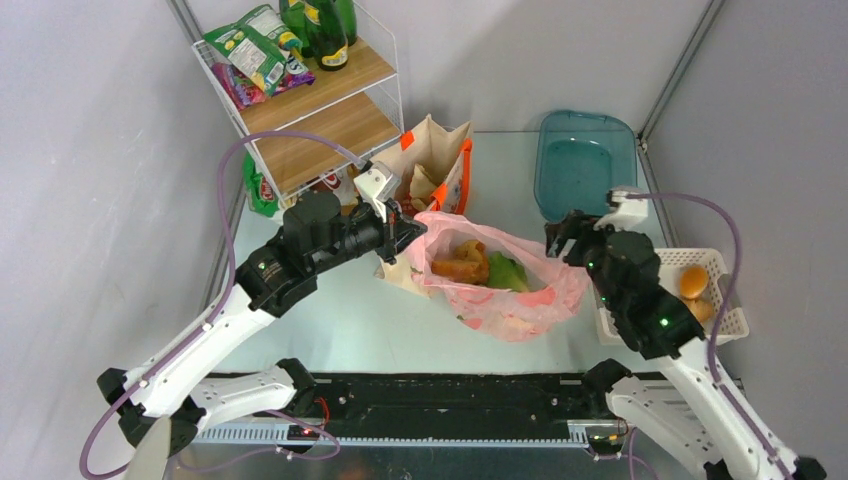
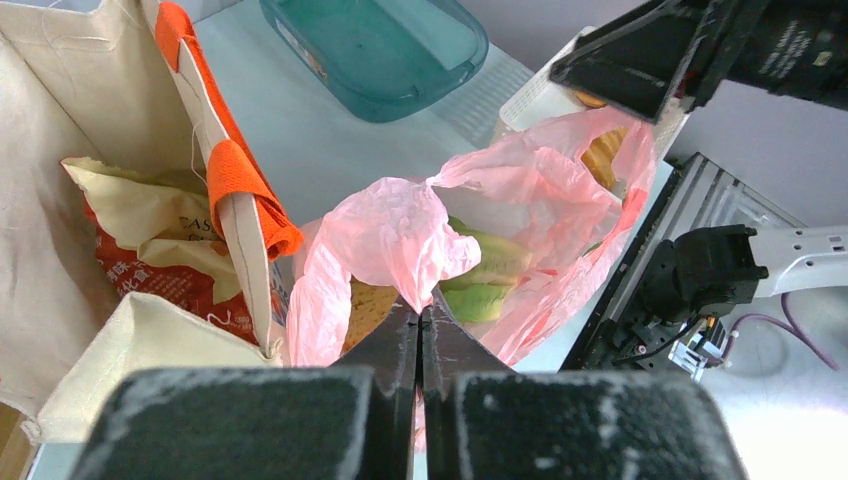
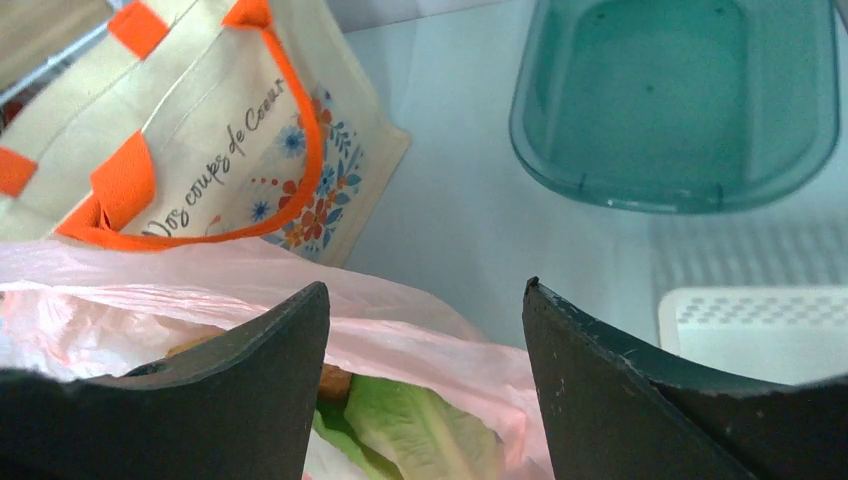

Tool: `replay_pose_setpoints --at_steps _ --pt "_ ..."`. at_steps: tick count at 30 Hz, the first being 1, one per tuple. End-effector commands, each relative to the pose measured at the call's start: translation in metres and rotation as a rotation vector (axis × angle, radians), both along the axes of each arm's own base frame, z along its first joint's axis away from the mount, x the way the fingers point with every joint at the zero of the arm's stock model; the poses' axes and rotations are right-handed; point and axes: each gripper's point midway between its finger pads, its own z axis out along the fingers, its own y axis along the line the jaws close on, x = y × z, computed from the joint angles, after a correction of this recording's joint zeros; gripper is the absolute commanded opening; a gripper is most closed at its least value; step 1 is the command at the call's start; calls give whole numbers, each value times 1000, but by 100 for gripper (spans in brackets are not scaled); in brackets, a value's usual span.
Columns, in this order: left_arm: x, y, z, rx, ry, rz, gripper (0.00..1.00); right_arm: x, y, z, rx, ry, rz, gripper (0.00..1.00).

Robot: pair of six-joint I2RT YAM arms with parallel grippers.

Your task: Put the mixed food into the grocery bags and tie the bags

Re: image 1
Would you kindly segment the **green lettuce head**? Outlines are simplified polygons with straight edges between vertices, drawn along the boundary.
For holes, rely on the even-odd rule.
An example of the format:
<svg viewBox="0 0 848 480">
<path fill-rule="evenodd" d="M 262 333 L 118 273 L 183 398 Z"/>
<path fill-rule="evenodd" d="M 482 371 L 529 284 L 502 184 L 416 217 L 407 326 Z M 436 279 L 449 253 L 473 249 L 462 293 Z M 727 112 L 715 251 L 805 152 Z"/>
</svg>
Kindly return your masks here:
<svg viewBox="0 0 848 480">
<path fill-rule="evenodd" d="M 489 276 L 486 282 L 488 288 L 519 293 L 530 291 L 528 276 L 522 264 L 501 252 L 489 255 L 488 263 Z"/>
</svg>

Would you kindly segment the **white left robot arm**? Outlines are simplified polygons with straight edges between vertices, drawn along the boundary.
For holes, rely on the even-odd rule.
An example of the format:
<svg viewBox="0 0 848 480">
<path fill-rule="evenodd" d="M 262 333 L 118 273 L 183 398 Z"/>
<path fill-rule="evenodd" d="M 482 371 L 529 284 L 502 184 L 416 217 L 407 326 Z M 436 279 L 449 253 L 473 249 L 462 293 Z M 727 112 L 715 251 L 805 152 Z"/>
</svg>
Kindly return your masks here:
<svg viewBox="0 0 848 480">
<path fill-rule="evenodd" d="M 236 347 L 285 315 L 317 289 L 319 274 L 375 252 L 391 263 L 426 226 L 388 200 L 384 213 L 362 202 L 349 215 L 331 193 L 309 193 L 283 214 L 283 225 L 235 269 L 194 322 L 146 364 L 109 368 L 97 379 L 117 408 L 125 439 L 138 446 L 160 418 L 171 422 L 169 455 L 214 426 L 263 411 L 309 413 L 315 381 L 297 359 L 251 375 L 210 380 Z"/>
</svg>

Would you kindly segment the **croissant bread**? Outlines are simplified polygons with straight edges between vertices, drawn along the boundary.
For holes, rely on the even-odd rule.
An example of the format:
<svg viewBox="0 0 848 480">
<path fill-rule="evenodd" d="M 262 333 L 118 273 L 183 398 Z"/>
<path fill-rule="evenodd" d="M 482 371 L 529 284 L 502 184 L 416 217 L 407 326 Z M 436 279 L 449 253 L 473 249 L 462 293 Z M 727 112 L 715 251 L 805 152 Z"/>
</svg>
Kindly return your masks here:
<svg viewBox="0 0 848 480">
<path fill-rule="evenodd" d="M 478 240 L 468 240 L 453 251 L 453 259 L 484 264 L 488 262 L 486 245 Z"/>
</svg>

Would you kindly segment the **beige floral tote bag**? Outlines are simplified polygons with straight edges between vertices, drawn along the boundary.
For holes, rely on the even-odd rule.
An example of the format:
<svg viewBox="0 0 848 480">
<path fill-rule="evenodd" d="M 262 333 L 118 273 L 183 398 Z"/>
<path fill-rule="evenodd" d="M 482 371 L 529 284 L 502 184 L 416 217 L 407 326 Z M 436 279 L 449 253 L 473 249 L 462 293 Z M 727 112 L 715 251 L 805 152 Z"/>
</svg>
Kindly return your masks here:
<svg viewBox="0 0 848 480">
<path fill-rule="evenodd" d="M 464 213 L 471 190 L 472 135 L 470 121 L 449 128 L 427 116 L 372 158 L 400 178 L 393 198 L 405 214 Z"/>
</svg>

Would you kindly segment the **round toasted bread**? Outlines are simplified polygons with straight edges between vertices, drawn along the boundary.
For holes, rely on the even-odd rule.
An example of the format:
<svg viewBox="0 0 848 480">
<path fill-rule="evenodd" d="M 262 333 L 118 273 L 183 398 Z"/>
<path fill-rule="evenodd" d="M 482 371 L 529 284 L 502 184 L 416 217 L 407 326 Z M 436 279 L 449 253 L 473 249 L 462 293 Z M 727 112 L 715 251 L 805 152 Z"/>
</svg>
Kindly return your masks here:
<svg viewBox="0 0 848 480">
<path fill-rule="evenodd" d="M 472 260 L 434 260 L 431 263 L 431 271 L 452 282 L 470 285 L 484 285 L 490 275 L 486 262 Z"/>
</svg>

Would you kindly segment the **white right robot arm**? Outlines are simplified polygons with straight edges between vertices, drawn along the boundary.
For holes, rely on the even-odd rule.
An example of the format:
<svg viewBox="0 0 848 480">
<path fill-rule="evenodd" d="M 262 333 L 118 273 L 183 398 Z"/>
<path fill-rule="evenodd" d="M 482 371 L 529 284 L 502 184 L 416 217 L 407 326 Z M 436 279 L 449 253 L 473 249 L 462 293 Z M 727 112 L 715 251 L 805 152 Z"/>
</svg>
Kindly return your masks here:
<svg viewBox="0 0 848 480">
<path fill-rule="evenodd" d="M 663 447 L 697 479 L 824 479 L 821 463 L 796 454 L 751 412 L 711 363 L 704 329 L 660 283 L 649 237 L 604 226 L 579 210 L 545 226 L 546 250 L 583 268 L 625 345 L 661 373 L 691 413 L 654 400 L 626 367 L 606 360 L 587 375 L 608 410 Z"/>
</svg>

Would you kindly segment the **pink plastic bag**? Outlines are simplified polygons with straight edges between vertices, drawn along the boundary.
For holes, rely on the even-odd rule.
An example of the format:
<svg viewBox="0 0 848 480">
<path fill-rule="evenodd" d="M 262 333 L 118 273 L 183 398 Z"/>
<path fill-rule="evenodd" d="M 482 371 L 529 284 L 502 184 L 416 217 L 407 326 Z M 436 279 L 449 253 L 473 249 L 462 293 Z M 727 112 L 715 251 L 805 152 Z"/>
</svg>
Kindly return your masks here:
<svg viewBox="0 0 848 480">
<path fill-rule="evenodd" d="M 504 341 L 521 342 L 578 314 L 589 289 L 588 275 L 581 268 L 548 258 L 543 244 L 455 214 L 428 211 L 415 219 L 428 230 L 405 250 L 411 280 L 428 294 L 442 295 L 465 326 Z M 484 243 L 487 258 L 501 252 L 522 264 L 530 291 L 455 283 L 432 273 L 434 260 L 453 259 L 454 249 L 468 240 Z"/>
</svg>

